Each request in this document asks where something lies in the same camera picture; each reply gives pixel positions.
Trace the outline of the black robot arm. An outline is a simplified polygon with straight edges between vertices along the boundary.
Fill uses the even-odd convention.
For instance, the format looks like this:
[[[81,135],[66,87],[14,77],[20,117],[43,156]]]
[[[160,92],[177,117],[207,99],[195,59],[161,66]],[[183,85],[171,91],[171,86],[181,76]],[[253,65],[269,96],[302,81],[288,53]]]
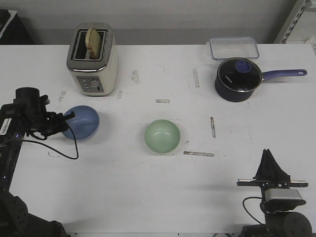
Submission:
[[[36,88],[22,87],[15,99],[0,109],[0,235],[2,237],[66,237],[60,222],[46,221],[29,213],[20,197],[10,193],[13,174],[25,136],[41,144],[47,137],[70,129],[67,120],[75,117],[48,112],[47,95]]]
[[[264,213],[265,222],[256,218],[257,225],[242,227],[241,237],[311,237],[312,225],[308,218],[293,210],[306,204],[297,188],[309,185],[306,181],[293,181],[283,171],[269,149],[264,149],[255,176],[252,179],[239,179],[238,186],[259,187],[258,199]]]

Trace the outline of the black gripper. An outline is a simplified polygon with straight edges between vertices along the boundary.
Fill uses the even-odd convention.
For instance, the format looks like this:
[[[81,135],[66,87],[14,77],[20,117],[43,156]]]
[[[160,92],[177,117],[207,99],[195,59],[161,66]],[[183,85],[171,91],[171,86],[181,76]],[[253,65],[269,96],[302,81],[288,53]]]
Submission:
[[[45,137],[49,137],[69,129],[65,121],[74,118],[75,112],[71,111],[69,114],[48,112],[46,105],[50,103],[50,100],[47,95],[30,95],[29,100],[30,135],[38,132]]]
[[[271,151],[264,149],[257,172],[252,180],[238,179],[237,186],[260,188],[306,188],[306,181],[290,181],[290,175],[281,169]]]

